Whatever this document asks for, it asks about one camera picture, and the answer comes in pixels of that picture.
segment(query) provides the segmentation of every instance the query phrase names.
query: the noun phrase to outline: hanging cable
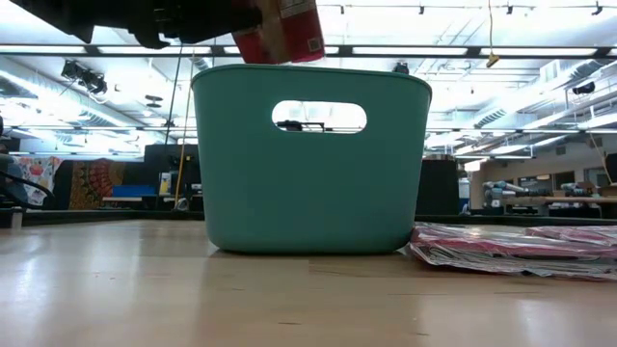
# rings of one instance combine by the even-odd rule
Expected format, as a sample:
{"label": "hanging cable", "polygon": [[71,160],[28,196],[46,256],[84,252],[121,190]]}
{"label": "hanging cable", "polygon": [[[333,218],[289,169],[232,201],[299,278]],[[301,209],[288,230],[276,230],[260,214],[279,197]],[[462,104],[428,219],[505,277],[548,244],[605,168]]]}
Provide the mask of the hanging cable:
{"label": "hanging cable", "polygon": [[[195,48],[193,48],[193,57],[191,62],[195,60]],[[191,64],[190,78],[193,78],[193,67],[195,64]],[[189,109],[191,105],[191,88],[189,88],[188,95],[186,96],[186,114],[184,115],[184,133],[182,134],[182,150],[180,151],[180,168],[177,173],[177,182],[175,183],[175,199],[174,206],[178,208],[177,199],[180,194],[180,182],[182,181],[182,169],[184,168],[184,145],[186,145],[186,128],[189,124]]]}
{"label": "hanging cable", "polygon": [[492,67],[496,62],[499,61],[499,57],[493,53],[493,6],[491,4],[491,0],[489,1],[489,47],[491,49],[491,53],[489,54],[489,61],[486,64],[486,67]]}

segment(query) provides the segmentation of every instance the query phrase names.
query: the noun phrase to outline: desk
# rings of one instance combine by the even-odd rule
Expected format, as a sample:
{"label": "desk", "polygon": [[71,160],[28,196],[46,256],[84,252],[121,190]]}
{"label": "desk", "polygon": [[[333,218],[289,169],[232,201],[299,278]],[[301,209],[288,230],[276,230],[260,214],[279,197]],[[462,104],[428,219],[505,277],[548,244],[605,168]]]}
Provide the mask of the desk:
{"label": "desk", "polygon": [[513,205],[527,205],[537,206],[538,213],[543,216],[549,215],[549,205],[554,202],[566,202],[566,203],[595,203],[601,210],[603,218],[615,217],[615,204],[617,204],[617,198],[587,198],[587,197],[516,197],[516,198],[504,198],[501,200],[501,204],[506,207]]}
{"label": "desk", "polygon": [[[3,347],[538,347],[617,340],[612,282],[436,269],[400,253],[226,254],[208,243],[203,222],[131,220],[26,232],[3,239]],[[32,274],[24,270],[30,267]],[[39,296],[26,300],[32,295]]]}

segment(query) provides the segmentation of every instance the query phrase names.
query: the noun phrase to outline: black robotic arm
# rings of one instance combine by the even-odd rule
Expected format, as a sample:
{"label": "black robotic arm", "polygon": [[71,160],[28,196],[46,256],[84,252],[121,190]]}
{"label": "black robotic arm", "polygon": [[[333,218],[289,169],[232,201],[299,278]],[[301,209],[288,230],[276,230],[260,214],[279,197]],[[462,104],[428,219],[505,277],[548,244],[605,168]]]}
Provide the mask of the black robotic arm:
{"label": "black robotic arm", "polygon": [[63,32],[90,43],[94,26],[127,29],[144,47],[197,43],[261,23],[246,0],[11,0]]}

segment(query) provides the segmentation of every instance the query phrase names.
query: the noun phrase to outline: pink magazine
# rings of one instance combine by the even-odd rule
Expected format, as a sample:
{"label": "pink magazine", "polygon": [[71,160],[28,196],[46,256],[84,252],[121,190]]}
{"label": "pink magazine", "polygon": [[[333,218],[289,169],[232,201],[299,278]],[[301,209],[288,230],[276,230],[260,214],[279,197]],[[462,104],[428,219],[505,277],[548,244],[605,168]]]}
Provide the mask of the pink magazine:
{"label": "pink magazine", "polygon": [[538,276],[617,280],[617,247],[474,227],[418,224],[411,249],[432,265]]}
{"label": "pink magazine", "polygon": [[617,226],[598,227],[528,227],[527,236],[548,237],[555,240],[617,246]]}

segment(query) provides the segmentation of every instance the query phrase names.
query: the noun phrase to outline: pipe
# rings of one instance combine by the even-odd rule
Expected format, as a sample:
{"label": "pipe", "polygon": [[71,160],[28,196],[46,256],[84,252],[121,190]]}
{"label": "pipe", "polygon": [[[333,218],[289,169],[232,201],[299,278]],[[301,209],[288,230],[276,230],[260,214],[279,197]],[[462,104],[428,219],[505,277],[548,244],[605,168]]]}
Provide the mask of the pipe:
{"label": "pipe", "polygon": [[191,61],[191,63],[193,64],[193,66],[199,70],[199,71],[204,71],[205,69],[209,69],[210,68],[210,64],[206,61],[205,58],[201,58],[201,57],[190,57],[189,61]]}
{"label": "pipe", "polygon": [[501,102],[497,103],[497,106],[489,106],[480,110],[478,115],[474,117],[475,123],[473,126],[481,128],[495,120],[512,115],[521,109],[540,102],[545,98],[543,92],[558,88],[568,89],[611,63],[613,61],[608,59],[587,60],[572,67],[564,76],[557,77],[546,83],[522,88],[508,95],[507,98],[503,98]]}

